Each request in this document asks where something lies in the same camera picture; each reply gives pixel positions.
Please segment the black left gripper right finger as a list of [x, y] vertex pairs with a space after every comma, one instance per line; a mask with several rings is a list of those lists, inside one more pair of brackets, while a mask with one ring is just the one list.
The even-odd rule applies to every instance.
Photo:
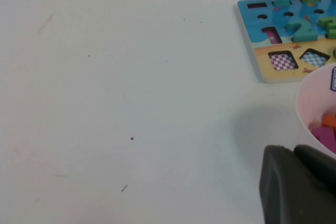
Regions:
[[294, 154], [322, 182], [335, 182], [335, 159], [308, 145], [297, 145]]

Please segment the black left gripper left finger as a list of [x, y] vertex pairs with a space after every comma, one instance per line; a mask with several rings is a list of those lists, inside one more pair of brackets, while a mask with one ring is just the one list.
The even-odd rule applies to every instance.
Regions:
[[335, 223], [335, 182], [322, 182], [293, 150], [264, 149], [259, 193], [265, 223]]

